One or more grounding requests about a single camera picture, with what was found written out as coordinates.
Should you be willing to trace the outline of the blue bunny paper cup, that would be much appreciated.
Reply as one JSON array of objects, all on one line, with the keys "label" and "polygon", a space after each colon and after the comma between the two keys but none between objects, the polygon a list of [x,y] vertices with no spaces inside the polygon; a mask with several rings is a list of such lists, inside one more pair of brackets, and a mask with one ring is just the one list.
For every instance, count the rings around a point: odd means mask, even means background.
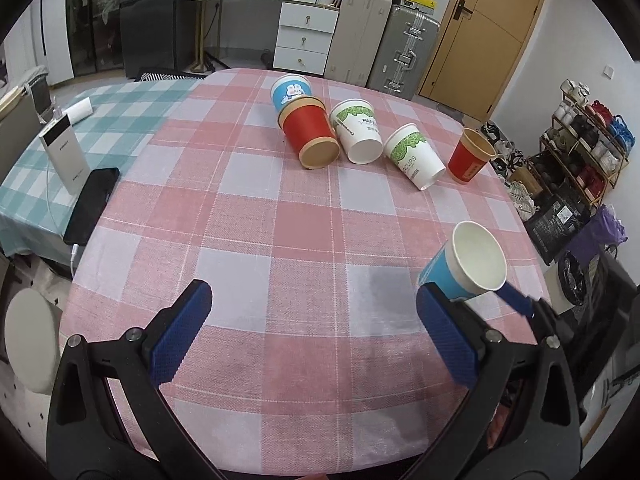
[{"label": "blue bunny paper cup", "polygon": [[416,286],[436,284],[449,300],[469,300],[506,284],[506,256],[484,226],[459,222],[416,279]]}]

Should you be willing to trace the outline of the red paper cup upright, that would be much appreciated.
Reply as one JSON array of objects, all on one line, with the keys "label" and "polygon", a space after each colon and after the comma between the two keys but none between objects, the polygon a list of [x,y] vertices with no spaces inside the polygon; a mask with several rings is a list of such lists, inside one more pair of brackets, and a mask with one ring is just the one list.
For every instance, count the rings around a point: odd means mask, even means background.
[{"label": "red paper cup upright", "polygon": [[447,169],[454,180],[467,184],[496,156],[495,148],[480,132],[464,128]]}]

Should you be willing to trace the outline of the white green paper cup right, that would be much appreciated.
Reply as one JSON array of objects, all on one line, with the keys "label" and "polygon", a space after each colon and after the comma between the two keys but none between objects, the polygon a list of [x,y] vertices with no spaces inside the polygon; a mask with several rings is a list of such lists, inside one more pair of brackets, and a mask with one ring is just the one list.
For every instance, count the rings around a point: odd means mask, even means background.
[{"label": "white green paper cup right", "polygon": [[416,124],[395,130],[384,142],[383,153],[419,191],[432,186],[446,170]]}]

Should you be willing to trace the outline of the white green paper cup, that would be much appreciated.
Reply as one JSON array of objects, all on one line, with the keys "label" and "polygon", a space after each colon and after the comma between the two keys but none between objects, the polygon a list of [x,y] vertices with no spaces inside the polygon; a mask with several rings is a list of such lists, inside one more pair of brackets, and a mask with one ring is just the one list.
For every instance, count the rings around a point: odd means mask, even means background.
[{"label": "white green paper cup", "polygon": [[329,114],[330,125],[350,162],[367,165],[383,153],[383,141],[372,105],[365,100],[349,99],[335,105]]},{"label": "white green paper cup", "polygon": [[432,186],[446,170],[416,124],[395,130],[384,142],[383,153],[419,191]]}]

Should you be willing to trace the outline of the blue paper cup lying far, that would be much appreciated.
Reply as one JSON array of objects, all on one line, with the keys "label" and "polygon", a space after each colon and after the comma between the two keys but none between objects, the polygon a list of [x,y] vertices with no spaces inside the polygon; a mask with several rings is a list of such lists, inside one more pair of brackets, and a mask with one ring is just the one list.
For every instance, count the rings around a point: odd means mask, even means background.
[{"label": "blue paper cup lying far", "polygon": [[274,108],[280,113],[288,102],[312,96],[311,84],[304,76],[284,75],[272,84],[270,96]]}]

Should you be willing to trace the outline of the black printed bag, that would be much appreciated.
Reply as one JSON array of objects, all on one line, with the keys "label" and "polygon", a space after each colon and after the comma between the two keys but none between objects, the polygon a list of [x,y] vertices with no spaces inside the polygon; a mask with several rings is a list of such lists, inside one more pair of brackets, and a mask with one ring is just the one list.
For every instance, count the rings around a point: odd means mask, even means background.
[{"label": "black printed bag", "polygon": [[525,222],[525,229],[538,255],[548,266],[589,219],[588,208],[555,195]]}]

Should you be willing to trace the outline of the pink checked tablecloth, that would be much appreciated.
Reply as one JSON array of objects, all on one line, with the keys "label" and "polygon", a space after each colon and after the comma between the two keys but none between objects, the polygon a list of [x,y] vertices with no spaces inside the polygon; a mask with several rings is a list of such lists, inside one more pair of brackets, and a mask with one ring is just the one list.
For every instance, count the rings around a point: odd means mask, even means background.
[{"label": "pink checked tablecloth", "polygon": [[303,168],[275,81],[221,70],[171,112],[92,234],[61,333],[115,339],[199,278],[213,309],[162,391],[217,467],[334,474],[420,454],[464,391],[416,315],[419,272],[465,220],[537,298],[538,255],[491,168],[425,191],[385,158]]}]

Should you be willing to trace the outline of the shoe rack with shoes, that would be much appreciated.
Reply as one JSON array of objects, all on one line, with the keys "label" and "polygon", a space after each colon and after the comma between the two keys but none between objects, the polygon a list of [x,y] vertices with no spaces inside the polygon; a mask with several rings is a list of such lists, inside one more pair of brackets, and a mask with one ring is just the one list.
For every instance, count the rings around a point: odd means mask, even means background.
[{"label": "shoe rack with shoes", "polygon": [[590,98],[586,84],[567,79],[560,91],[562,100],[539,138],[539,148],[560,166],[582,202],[597,208],[616,188],[637,137],[622,115]]}]

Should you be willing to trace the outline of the black smartphone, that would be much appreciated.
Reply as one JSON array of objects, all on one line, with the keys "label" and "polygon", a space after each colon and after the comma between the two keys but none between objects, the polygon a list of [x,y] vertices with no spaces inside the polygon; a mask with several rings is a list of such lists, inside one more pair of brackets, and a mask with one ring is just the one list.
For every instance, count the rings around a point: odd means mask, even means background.
[{"label": "black smartphone", "polygon": [[114,192],[120,171],[116,167],[93,169],[79,193],[63,235],[68,246],[85,247]]}]

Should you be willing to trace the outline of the teal checked tablecloth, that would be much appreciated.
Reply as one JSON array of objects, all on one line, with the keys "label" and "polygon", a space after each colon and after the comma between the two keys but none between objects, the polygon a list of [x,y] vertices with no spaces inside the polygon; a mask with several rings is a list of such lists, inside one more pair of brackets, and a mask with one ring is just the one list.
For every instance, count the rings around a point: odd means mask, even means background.
[{"label": "teal checked tablecloth", "polygon": [[124,176],[197,85],[194,78],[110,84],[73,100],[91,110],[76,124],[69,108],[50,119],[1,181],[2,252],[69,263],[63,235],[90,171],[116,168]]}]

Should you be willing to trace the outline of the white paper roll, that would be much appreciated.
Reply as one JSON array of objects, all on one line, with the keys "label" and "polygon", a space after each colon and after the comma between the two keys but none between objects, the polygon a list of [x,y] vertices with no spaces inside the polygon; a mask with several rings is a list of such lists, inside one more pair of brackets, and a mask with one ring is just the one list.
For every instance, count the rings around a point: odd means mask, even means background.
[{"label": "white paper roll", "polygon": [[91,100],[89,98],[85,98],[69,107],[66,107],[64,114],[68,117],[72,126],[78,124],[78,122],[81,122],[93,114]]}]

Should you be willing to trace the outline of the silver suitcase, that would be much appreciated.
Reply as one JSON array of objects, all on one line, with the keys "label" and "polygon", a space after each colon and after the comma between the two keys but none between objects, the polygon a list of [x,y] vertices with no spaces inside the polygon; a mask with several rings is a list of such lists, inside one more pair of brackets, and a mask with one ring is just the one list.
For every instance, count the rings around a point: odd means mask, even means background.
[{"label": "silver suitcase", "polygon": [[411,100],[430,60],[439,22],[394,4],[367,82],[369,89]]}]

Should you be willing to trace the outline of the wooden door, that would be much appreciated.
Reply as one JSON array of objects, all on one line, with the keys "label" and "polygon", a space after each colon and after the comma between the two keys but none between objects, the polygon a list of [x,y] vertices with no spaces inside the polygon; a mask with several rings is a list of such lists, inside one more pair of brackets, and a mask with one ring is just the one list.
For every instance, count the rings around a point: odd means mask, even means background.
[{"label": "wooden door", "polygon": [[420,95],[479,122],[490,117],[544,0],[449,0]]}]

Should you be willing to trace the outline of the black refrigerator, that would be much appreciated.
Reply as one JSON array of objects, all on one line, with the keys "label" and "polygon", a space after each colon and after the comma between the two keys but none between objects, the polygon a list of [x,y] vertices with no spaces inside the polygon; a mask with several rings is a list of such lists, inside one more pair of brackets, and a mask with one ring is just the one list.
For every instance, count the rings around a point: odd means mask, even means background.
[{"label": "black refrigerator", "polygon": [[125,74],[142,68],[184,70],[195,58],[196,3],[191,0],[120,0]]}]

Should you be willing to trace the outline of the white drawer desk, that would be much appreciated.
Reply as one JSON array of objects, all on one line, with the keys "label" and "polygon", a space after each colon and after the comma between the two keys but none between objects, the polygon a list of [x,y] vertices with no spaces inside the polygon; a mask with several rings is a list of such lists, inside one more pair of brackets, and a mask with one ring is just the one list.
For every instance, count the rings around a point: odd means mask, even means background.
[{"label": "white drawer desk", "polygon": [[198,54],[321,76],[338,19],[334,0],[190,0]]}]

